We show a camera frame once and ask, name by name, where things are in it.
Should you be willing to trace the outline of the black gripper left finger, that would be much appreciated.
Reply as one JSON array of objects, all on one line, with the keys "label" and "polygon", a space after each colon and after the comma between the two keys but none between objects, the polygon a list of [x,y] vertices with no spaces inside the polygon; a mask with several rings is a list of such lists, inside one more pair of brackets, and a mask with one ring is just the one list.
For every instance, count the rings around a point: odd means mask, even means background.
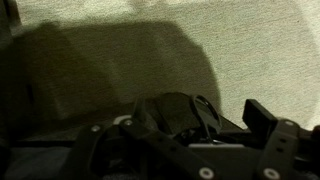
[{"label": "black gripper left finger", "polygon": [[121,133],[140,152],[140,177],[156,180],[214,180],[212,164],[172,140],[163,132],[147,128],[145,101],[139,99],[128,120],[119,123]]}]

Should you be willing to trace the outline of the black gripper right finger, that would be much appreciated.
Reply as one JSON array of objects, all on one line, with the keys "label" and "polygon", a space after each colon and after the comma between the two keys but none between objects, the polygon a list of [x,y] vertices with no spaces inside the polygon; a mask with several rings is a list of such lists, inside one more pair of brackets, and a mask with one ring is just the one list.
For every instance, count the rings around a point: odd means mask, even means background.
[{"label": "black gripper right finger", "polygon": [[255,99],[246,100],[243,121],[264,143],[257,177],[260,180],[289,180],[297,152],[299,125],[291,120],[278,120]]}]

